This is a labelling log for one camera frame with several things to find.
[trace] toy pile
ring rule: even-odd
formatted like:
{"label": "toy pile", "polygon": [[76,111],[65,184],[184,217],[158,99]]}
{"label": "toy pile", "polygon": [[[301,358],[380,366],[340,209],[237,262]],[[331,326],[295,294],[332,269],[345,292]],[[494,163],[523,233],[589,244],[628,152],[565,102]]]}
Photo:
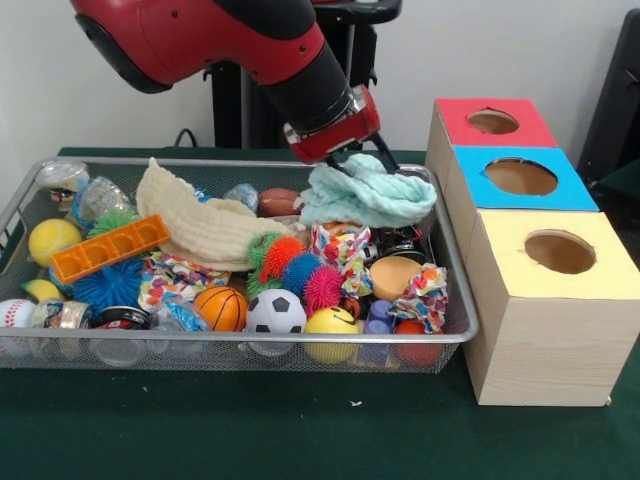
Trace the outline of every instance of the toy pile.
{"label": "toy pile", "polygon": [[[444,333],[446,270],[433,263],[419,226],[435,203],[433,187],[387,175],[367,155],[352,156],[344,169],[317,167],[300,195],[285,188],[259,194],[241,184],[213,198],[151,159],[134,206],[111,180],[90,178],[80,162],[49,164],[38,185],[58,203],[64,197],[68,214],[42,222],[29,237],[31,257],[49,279],[23,285],[37,304],[0,303],[0,321],[264,334],[265,341],[248,342],[244,351],[265,359],[294,345],[269,342],[269,334]],[[101,339],[91,342],[108,365],[139,360],[127,363]],[[304,345],[322,364],[382,369],[432,365],[442,350]],[[150,342],[147,354],[168,349],[168,342]],[[0,355],[30,353],[25,344],[0,345]]]}

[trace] wire mesh basket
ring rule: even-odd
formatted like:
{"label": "wire mesh basket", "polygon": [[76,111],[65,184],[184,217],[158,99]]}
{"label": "wire mesh basket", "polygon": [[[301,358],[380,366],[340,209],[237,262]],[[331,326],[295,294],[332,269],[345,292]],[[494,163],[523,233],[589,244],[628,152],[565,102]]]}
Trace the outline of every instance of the wire mesh basket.
{"label": "wire mesh basket", "polygon": [[[74,159],[85,162],[92,177],[111,179],[131,199],[135,199],[148,164],[137,158]],[[273,161],[165,159],[159,163],[213,196],[246,182],[258,191],[272,187],[301,191],[308,187],[311,168]],[[34,185],[43,164],[31,170],[0,217],[0,300],[22,298],[21,283],[47,278],[47,272],[29,257],[27,246],[29,232],[38,223],[63,215],[49,193]],[[448,269],[449,304],[443,335],[0,328],[0,368],[438,373],[458,345],[475,335],[478,319],[435,176],[413,165],[403,165],[402,173],[423,177],[438,193],[433,214],[421,229],[435,262]],[[328,364],[318,362],[318,357],[344,360]],[[402,360],[407,357],[418,361]]]}

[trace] teal towel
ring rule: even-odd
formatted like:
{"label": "teal towel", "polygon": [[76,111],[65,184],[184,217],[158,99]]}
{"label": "teal towel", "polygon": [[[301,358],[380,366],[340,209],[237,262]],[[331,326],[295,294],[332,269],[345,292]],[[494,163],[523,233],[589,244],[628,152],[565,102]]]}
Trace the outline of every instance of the teal towel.
{"label": "teal towel", "polygon": [[352,155],[344,169],[351,177],[326,165],[311,172],[311,189],[301,194],[303,224],[340,221],[400,228],[420,222],[436,203],[433,185],[415,176],[389,175],[371,155]]}

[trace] brown football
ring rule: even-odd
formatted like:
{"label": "brown football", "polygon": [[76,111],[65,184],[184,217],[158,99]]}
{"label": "brown football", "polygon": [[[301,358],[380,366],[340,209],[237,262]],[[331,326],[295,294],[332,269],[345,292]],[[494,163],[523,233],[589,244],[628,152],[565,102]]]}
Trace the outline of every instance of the brown football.
{"label": "brown football", "polygon": [[270,188],[260,194],[258,211],[262,217],[300,215],[298,194],[286,188]]}

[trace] white wall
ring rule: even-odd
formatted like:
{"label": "white wall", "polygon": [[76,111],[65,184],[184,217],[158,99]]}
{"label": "white wall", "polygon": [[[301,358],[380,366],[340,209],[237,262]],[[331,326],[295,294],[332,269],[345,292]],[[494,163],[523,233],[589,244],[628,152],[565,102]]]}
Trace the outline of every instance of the white wall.
{"label": "white wall", "polygon": [[[68,0],[3,0],[0,204],[32,162],[63,145],[150,146],[182,127],[212,144],[200,77],[146,96],[84,38]],[[633,0],[405,0],[378,28],[373,89],[392,148],[424,149],[437,96],[533,98],[576,161]]]}

